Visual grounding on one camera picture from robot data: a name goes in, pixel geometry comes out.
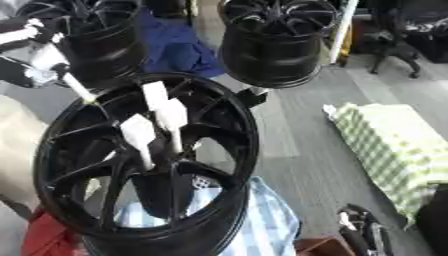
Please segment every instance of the red object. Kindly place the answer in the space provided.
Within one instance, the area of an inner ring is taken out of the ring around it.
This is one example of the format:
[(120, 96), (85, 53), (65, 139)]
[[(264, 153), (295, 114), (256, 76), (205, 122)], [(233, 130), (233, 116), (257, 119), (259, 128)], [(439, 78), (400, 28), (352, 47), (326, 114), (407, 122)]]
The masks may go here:
[(22, 256), (73, 256), (75, 249), (74, 234), (38, 208), (30, 220)]

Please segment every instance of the office chair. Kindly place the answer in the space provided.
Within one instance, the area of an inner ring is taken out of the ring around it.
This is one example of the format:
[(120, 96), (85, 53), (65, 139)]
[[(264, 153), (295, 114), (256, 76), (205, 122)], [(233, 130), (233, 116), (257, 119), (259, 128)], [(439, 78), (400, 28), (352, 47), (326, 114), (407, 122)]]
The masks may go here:
[(416, 31), (409, 24), (414, 24), (413, 19), (420, 16), (414, 10), (425, 5), (421, 0), (370, 0), (368, 5), (372, 18), (382, 30), (375, 35), (375, 62), (370, 73), (378, 74), (381, 63), (389, 56), (396, 57), (412, 68), (411, 78), (418, 78), (420, 66), (415, 61), (418, 53), (405, 43), (404, 38), (409, 33)]

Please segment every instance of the rim lip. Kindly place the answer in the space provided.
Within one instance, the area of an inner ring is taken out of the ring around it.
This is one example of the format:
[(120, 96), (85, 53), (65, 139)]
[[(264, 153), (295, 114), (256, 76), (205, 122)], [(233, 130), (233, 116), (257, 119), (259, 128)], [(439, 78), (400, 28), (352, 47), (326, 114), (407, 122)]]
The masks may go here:
[(268, 89), (288, 89), (288, 88), (294, 88), (301, 85), (304, 85), (308, 83), (309, 81), (313, 80), (317, 75), (319, 75), (320, 71), (322, 70), (322, 64), (319, 62), (317, 63), (316, 67), (313, 71), (311, 71), (308, 75), (301, 77), (299, 79), (288, 81), (288, 82), (259, 82), (257, 83), (255, 80), (250, 79), (247, 76), (244, 75), (237, 75), (235, 72), (231, 71), (230, 68), (225, 64), (225, 61), (223, 61), (222, 56), (222, 48), (219, 49), (219, 59), (221, 60), (222, 66), (226, 73), (233, 77), (235, 80), (246, 83), (248, 85), (254, 86), (254, 87), (260, 87), (260, 88), (268, 88)]
[[(215, 245), (214, 248), (211, 249), (213, 255), (218, 255), (222, 253), (229, 245), (232, 243), (235, 236), (240, 231), (243, 226), (246, 218), (248, 217), (248, 209), (249, 209), (249, 198), (251, 194), (250, 184), (246, 184), (243, 188), (244, 197), (241, 199), (241, 207), (238, 209), (238, 212), (235, 214), (235, 220), (233, 225), (229, 228), (226, 235), (221, 239), (221, 241)], [(89, 238), (81, 237), (83, 244), (85, 245), (86, 250), (92, 254), (92, 256), (106, 256), (102, 254), (99, 249), (95, 248), (92, 242), (89, 241)]]
[[(233, 199), (238, 196), (238, 193), (244, 188), (245, 184), (249, 181), (249, 178), (255, 168), (255, 164), (257, 162), (258, 151), (259, 151), (259, 137), (258, 130), (256, 126), (255, 119), (250, 112), (250, 110), (236, 97), (236, 95), (230, 91), (230, 89), (224, 87), (223, 85), (212, 81), (210, 79), (193, 76), (191, 74), (186, 73), (150, 73), (150, 74), (138, 74), (131, 77), (126, 77), (124, 79), (119, 79), (121, 82), (126, 82), (127, 84), (124, 86), (132, 86), (137, 83), (137, 81), (141, 80), (150, 80), (160, 79), (160, 77), (182, 77), (189, 78), (194, 80), (198, 80), (201, 83), (205, 83), (207, 85), (213, 84), (213, 87), (207, 87), (218, 93), (225, 93), (229, 95), (228, 101), (235, 107), (235, 109), (243, 115), (243, 122), (245, 126), (251, 128), (248, 130), (248, 139), (249, 144), (252, 144), (252, 148), (249, 149), (248, 156), (245, 161), (240, 166), (235, 167), (235, 173), (241, 172), (242, 170), (248, 169), (252, 170), (251, 172), (247, 172), (246, 175), (243, 175), (241, 178), (246, 182), (239, 182), (239, 187), (234, 188), (231, 191), (223, 191), (221, 192), (213, 201), (210, 202), (209, 205), (202, 208), (201, 210), (195, 212), (190, 215), (186, 219), (181, 219), (175, 228), (171, 228), (168, 225), (152, 227), (152, 228), (119, 228), (118, 232), (104, 232), (98, 231), (97, 229), (87, 227), (86, 225), (79, 226), (78, 223), (72, 222), (69, 215), (63, 215), (61, 207), (58, 207), (58, 204), (55, 204), (52, 200), (51, 192), (48, 191), (45, 187), (46, 179), (43, 176), (44, 172), (42, 170), (48, 170), (49, 159), (48, 155), (49, 150), (52, 148), (51, 143), (48, 143), (48, 138), (54, 133), (61, 131), (65, 126), (64, 123), (67, 120), (70, 120), (75, 114), (84, 107), (83, 101), (81, 99), (75, 100), (69, 107), (67, 107), (58, 118), (50, 125), (50, 127), (46, 130), (44, 135), (42, 136), (41, 142), (37, 148), (34, 165), (33, 165), (33, 179), (34, 186), (36, 188), (37, 194), (42, 201), (42, 204), (45, 206), (46, 210), (59, 222), (63, 223), (67, 227), (88, 236), (93, 236), (96, 238), (104, 238), (104, 239), (160, 239), (170, 234), (180, 233), (183, 229), (194, 228), (195, 226), (202, 226), (207, 223), (209, 218), (214, 217), (214, 215), (219, 214), (219, 212), (232, 203)], [(110, 88), (98, 95), (98, 99), (101, 100), (102, 97), (107, 96), (109, 93), (114, 90), (120, 89), (120, 87)]]
[(234, 28), (236, 30), (238, 30), (239, 32), (242, 33), (246, 33), (255, 37), (262, 37), (262, 38), (266, 38), (266, 39), (303, 39), (309, 36), (312, 36), (314, 34), (323, 34), (326, 33), (326, 31), (328, 31), (329, 29), (331, 29), (333, 26), (335, 26), (336, 21), (337, 21), (337, 10), (336, 8), (328, 3), (327, 1), (323, 1), (323, 0), (317, 0), (317, 1), (313, 1), (313, 0), (304, 0), (303, 2), (316, 2), (321, 4), (322, 6), (328, 7), (330, 11), (333, 12), (332, 15), (332, 21), (325, 27), (321, 28), (318, 31), (314, 31), (311, 33), (307, 33), (307, 34), (303, 34), (303, 35), (295, 35), (295, 36), (291, 36), (291, 35), (269, 35), (269, 34), (263, 34), (263, 33), (256, 33), (253, 31), (248, 31), (245, 30), (243, 28), (241, 28), (241, 26), (238, 26), (234, 23), (231, 23), (229, 18), (227, 17), (226, 13), (225, 13), (225, 8), (227, 6), (228, 3), (230, 3), (232, 0), (220, 0), (218, 3), (218, 14), (219, 17), (221, 18), (221, 20), (224, 22), (224, 24), (226, 25), (226, 27), (231, 27)]
[[(28, 18), (34, 18), (34, 17), (32, 17), (32, 16), (28, 16), (28, 15), (24, 15), (24, 14), (22, 14), (22, 12), (23, 12), (23, 9), (28, 5), (28, 4), (32, 4), (34, 1), (36, 1), (36, 0), (31, 0), (30, 2), (27, 2), (27, 3), (25, 3), (23, 6), (21, 6), (18, 10), (17, 10), (17, 12), (16, 12), (16, 16), (22, 16), (22, 17), (28, 17)], [(92, 31), (92, 32), (88, 32), (88, 33), (81, 33), (81, 34), (72, 34), (72, 35), (65, 35), (64, 34), (64, 36), (66, 37), (66, 38), (77, 38), (77, 37), (83, 37), (83, 36), (95, 36), (95, 35), (101, 35), (101, 34), (103, 34), (103, 33), (107, 33), (107, 32), (111, 32), (111, 31), (114, 31), (114, 30), (116, 30), (116, 29), (118, 29), (119, 31), (121, 31), (121, 30), (123, 30), (123, 29), (126, 29), (127, 28), (127, 26), (129, 25), (129, 23), (132, 23), (132, 21), (133, 20), (135, 20), (135, 18), (139, 15), (139, 13), (140, 13), (140, 11), (141, 11), (141, 9), (142, 9), (142, 6), (143, 6), (143, 3), (142, 3), (142, 1), (143, 0), (122, 0), (123, 2), (132, 2), (132, 3), (135, 3), (136, 4), (136, 8), (135, 8), (135, 10), (133, 11), (134, 13), (132, 14), (132, 15), (130, 15), (126, 20), (123, 20), (121, 23), (119, 23), (119, 24), (116, 24), (116, 25), (113, 25), (113, 26), (111, 26), (111, 27), (107, 27), (107, 28), (103, 28), (103, 29), (100, 29), (100, 30), (97, 30), (97, 31)]]

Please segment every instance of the white and blue checkered cloth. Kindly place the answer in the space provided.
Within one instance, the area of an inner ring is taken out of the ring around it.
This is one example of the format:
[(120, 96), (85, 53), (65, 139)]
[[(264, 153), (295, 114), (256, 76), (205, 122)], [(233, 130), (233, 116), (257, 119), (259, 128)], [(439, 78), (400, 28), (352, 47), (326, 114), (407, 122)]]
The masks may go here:
[[(252, 178), (250, 187), (246, 220), (232, 243), (220, 256), (295, 256), (293, 241), (299, 230), (298, 218), (261, 178)], [(187, 215), (202, 209), (219, 192), (219, 188), (196, 190)], [(122, 209), (117, 221), (121, 226), (130, 228), (165, 224), (163, 219), (148, 215), (140, 203), (132, 203)]]

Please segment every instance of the chair base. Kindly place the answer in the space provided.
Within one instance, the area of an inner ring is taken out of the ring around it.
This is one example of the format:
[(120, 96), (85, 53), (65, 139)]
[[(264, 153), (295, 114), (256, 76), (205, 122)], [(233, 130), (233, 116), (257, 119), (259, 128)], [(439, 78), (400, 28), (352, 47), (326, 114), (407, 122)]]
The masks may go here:
[(380, 65), (387, 57), (391, 56), (406, 62), (411, 67), (410, 78), (418, 78), (420, 76), (421, 68), (415, 61), (418, 58), (418, 52), (405, 44), (401, 39), (399, 40), (379, 41), (379, 50), (374, 53), (375, 62), (370, 70), (371, 74), (378, 74)]

